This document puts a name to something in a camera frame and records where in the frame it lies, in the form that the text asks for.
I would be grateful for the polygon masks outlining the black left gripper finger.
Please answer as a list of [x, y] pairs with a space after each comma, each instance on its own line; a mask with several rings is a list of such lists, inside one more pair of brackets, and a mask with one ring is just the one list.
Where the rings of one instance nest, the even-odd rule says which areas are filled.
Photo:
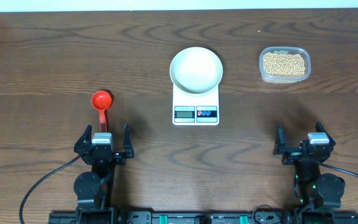
[[132, 147], [132, 143], [131, 143], [131, 140], [129, 137], [129, 126], [127, 123], [124, 125], [123, 148], [126, 153], [133, 153], [133, 147]]
[[84, 133], [75, 143], [75, 150], [84, 150], [87, 145], [91, 142], [92, 125], [87, 125]]

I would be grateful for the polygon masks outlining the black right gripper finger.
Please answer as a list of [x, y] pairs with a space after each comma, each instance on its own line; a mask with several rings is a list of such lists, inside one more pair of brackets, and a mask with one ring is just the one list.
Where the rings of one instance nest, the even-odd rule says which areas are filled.
[[319, 133], [319, 132], [324, 132], [328, 135], [328, 138], [329, 138], [329, 144], [334, 144], [334, 139], [328, 134], [328, 132], [324, 129], [322, 123], [320, 121], [317, 121], [316, 122], [316, 125], [315, 125], [315, 129], [316, 129], [316, 132]]
[[287, 148], [283, 128], [281, 125], [277, 127], [276, 140], [274, 145], [274, 154], [283, 154]]

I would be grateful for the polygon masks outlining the red plastic measuring scoop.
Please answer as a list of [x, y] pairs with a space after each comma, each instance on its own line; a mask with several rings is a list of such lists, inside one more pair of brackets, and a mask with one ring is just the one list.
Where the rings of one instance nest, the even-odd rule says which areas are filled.
[[112, 96], [104, 90], [97, 91], [91, 97], [91, 104], [99, 113], [99, 126], [102, 133], [108, 131], [108, 119], [106, 111], [110, 109], [113, 104]]

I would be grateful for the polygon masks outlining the pile of dried soybeans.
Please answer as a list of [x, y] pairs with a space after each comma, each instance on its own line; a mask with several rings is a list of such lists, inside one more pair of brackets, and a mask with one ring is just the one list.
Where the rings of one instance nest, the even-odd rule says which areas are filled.
[[305, 75], [305, 60], [300, 54], [267, 52], [262, 57], [264, 70], [272, 76], [301, 77]]

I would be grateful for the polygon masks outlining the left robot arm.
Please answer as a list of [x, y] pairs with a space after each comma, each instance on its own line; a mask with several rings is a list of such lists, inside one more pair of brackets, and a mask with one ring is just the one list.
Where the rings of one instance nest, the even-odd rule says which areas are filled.
[[76, 223], [127, 223], [126, 212], [109, 206], [108, 201], [116, 166], [123, 166], [127, 159], [134, 158], [128, 125], [124, 126], [123, 148], [122, 152], [115, 152], [112, 134], [92, 134], [90, 125], [75, 143], [74, 151], [91, 166], [73, 185], [78, 204]]

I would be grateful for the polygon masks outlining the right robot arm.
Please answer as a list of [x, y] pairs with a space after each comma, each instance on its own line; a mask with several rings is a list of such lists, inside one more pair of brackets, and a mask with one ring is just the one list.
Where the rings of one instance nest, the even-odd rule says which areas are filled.
[[294, 193], [301, 201], [287, 217], [293, 223], [337, 223], [334, 210], [341, 207], [346, 183], [320, 167], [329, 159], [336, 145], [320, 122], [297, 147], [287, 146], [283, 128], [277, 127], [273, 154], [282, 156], [282, 164], [295, 168]]

